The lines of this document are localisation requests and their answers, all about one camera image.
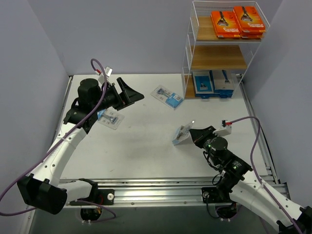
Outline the orange Gillette box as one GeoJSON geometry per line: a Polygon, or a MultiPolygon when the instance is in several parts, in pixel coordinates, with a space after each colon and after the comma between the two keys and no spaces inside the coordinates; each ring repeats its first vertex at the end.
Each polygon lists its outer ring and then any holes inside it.
{"type": "Polygon", "coordinates": [[[266,26],[254,6],[235,6],[233,12],[242,33],[263,34],[266,32],[266,26]]]}
{"type": "Polygon", "coordinates": [[[246,32],[241,32],[240,36],[243,39],[261,39],[264,37],[263,33],[246,33],[246,32]]]}
{"type": "Polygon", "coordinates": [[[237,39],[241,37],[233,11],[212,11],[210,17],[217,38],[237,39]]]}

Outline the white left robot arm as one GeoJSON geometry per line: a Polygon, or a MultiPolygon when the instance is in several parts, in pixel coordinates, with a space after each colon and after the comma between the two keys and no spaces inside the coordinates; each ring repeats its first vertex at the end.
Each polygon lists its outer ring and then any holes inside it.
{"type": "Polygon", "coordinates": [[[129,87],[122,78],[117,78],[117,82],[121,93],[114,84],[105,82],[100,86],[94,78],[80,82],[78,97],[66,113],[47,158],[17,181],[27,205],[56,215],[72,201],[94,204],[98,200],[98,184],[92,180],[81,178],[63,185],[59,181],[73,152],[98,120],[99,111],[110,107],[119,111],[144,99],[143,94],[129,87]]]}

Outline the Harry's box white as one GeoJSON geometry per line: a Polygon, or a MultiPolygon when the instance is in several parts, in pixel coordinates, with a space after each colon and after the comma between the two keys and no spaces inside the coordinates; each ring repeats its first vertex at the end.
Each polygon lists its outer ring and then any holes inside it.
{"type": "Polygon", "coordinates": [[[231,72],[228,70],[210,70],[210,76],[213,83],[215,93],[232,93],[234,84],[232,81],[231,72]]]}

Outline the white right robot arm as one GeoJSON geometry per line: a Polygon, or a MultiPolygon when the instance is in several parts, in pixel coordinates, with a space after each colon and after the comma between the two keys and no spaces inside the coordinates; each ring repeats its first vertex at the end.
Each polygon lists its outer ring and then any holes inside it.
{"type": "Polygon", "coordinates": [[[221,174],[216,195],[222,201],[239,203],[269,223],[280,234],[310,234],[312,209],[286,198],[243,159],[228,150],[225,138],[209,126],[190,129],[195,146],[203,149],[206,161],[221,174]]]}

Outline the grey blue Harry's box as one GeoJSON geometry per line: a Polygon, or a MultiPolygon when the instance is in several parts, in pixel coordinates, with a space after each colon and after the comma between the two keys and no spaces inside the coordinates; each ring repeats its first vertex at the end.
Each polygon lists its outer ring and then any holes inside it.
{"type": "Polygon", "coordinates": [[[195,96],[198,98],[210,98],[213,96],[212,82],[209,71],[193,71],[193,83],[195,96]]]}

